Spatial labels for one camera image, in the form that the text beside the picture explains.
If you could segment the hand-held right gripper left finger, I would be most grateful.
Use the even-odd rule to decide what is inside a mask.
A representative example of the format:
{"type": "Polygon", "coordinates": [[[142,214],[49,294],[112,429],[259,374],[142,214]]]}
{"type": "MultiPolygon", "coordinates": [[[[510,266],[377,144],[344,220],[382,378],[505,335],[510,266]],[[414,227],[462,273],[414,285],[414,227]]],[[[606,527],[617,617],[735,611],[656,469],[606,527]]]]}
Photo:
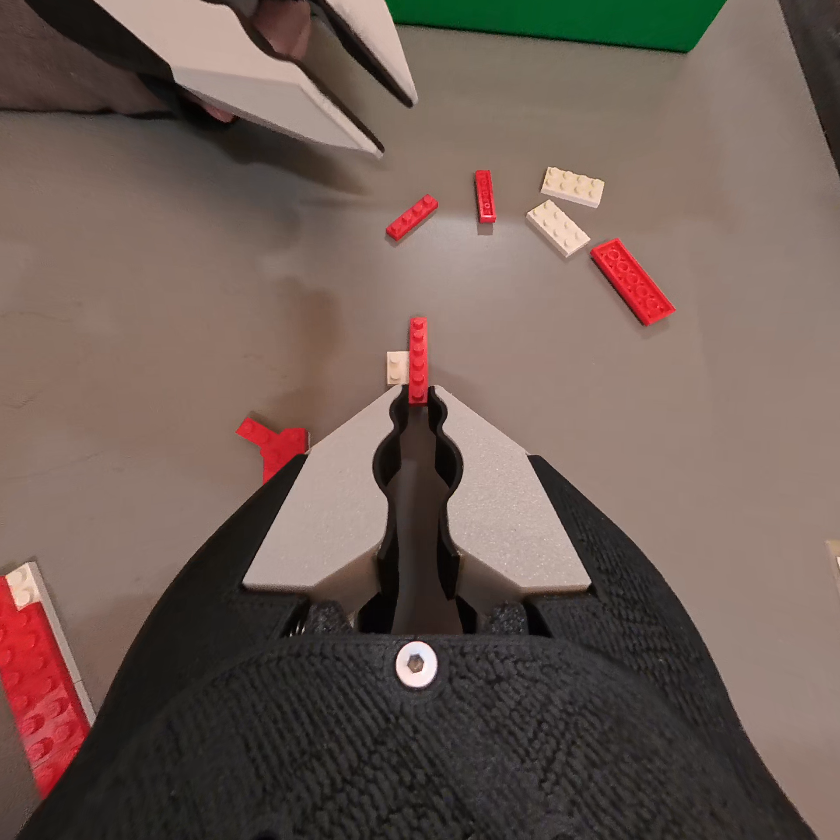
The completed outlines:
{"type": "Polygon", "coordinates": [[[315,444],[243,580],[251,591],[339,602],[362,632],[390,632],[399,592],[396,514],[405,387],[390,388],[315,444]]]}

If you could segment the wide red lego plate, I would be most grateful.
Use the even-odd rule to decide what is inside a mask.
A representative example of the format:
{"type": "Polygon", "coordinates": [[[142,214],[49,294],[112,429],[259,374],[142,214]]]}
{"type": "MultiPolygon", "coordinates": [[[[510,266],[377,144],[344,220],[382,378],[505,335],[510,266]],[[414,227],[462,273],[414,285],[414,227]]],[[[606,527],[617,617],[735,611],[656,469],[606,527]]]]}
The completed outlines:
{"type": "Polygon", "coordinates": [[[590,256],[642,325],[652,326],[676,312],[621,239],[614,238],[593,247],[590,256]]]}

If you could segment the narrow red lego plate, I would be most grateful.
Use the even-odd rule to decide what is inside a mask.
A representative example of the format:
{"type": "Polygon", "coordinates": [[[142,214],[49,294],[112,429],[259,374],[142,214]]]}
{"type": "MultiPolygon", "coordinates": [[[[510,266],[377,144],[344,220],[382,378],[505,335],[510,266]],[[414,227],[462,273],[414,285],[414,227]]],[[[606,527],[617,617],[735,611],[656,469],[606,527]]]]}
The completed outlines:
{"type": "Polygon", "coordinates": [[[427,404],[428,389],[428,329],[426,317],[413,317],[408,330],[408,402],[415,406],[427,404]]]}

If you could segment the green plastic bin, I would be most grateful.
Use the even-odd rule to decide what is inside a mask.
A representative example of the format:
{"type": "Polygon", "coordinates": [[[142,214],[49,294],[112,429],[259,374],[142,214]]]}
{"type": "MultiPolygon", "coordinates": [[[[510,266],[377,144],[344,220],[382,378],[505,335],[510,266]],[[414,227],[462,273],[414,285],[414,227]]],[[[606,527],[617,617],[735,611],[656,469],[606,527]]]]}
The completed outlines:
{"type": "Polygon", "coordinates": [[[723,1],[388,1],[399,25],[687,53],[723,1]]]}

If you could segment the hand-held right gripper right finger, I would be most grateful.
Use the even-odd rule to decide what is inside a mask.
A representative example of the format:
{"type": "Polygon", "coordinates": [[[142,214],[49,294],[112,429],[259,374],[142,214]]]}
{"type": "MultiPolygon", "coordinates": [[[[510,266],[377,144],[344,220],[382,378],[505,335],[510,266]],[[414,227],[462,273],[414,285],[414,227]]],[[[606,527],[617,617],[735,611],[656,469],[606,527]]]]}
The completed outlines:
{"type": "Polygon", "coordinates": [[[462,629],[475,631],[503,603],[586,592],[591,577],[529,452],[438,385],[429,427],[447,487],[437,575],[462,629]]]}

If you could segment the person's left hand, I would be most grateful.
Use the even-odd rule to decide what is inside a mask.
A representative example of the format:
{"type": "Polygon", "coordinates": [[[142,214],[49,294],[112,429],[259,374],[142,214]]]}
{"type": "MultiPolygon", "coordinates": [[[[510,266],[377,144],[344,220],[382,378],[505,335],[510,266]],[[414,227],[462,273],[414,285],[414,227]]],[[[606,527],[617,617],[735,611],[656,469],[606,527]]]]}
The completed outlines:
{"type": "Polygon", "coordinates": [[[296,60],[306,55],[312,30],[308,2],[260,2],[253,23],[277,53],[296,60]]]}

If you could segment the red lego arch assembly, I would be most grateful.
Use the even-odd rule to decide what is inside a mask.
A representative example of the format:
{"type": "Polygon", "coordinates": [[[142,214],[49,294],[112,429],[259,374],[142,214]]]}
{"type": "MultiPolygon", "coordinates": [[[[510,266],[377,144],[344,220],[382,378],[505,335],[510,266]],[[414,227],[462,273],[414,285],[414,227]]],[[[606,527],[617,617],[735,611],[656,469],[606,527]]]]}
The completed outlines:
{"type": "Polygon", "coordinates": [[[294,457],[305,455],[310,445],[309,432],[303,427],[288,427],[277,432],[251,417],[242,421],[236,434],[259,448],[263,485],[294,457]]]}

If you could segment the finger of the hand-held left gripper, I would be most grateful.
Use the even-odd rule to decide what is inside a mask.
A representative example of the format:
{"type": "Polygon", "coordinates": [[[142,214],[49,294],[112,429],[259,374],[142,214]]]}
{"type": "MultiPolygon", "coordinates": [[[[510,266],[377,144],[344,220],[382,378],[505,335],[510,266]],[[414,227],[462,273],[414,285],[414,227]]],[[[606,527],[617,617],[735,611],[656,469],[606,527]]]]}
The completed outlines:
{"type": "Polygon", "coordinates": [[[203,103],[300,140],[381,158],[382,142],[298,60],[279,57],[224,5],[191,5],[195,29],[172,60],[203,103]]]}
{"type": "Polygon", "coordinates": [[[310,1],[344,50],[408,108],[418,95],[386,1],[310,1]]]}

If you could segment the red white lego corner assembly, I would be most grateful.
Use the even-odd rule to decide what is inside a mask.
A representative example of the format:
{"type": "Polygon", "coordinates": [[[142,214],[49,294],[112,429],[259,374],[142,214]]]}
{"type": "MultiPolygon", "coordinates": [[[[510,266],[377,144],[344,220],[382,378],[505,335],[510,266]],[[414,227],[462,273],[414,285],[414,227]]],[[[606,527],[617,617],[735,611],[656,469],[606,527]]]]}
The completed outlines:
{"type": "Polygon", "coordinates": [[[1,577],[1,673],[45,799],[76,758],[96,713],[34,560],[1,577]]]}

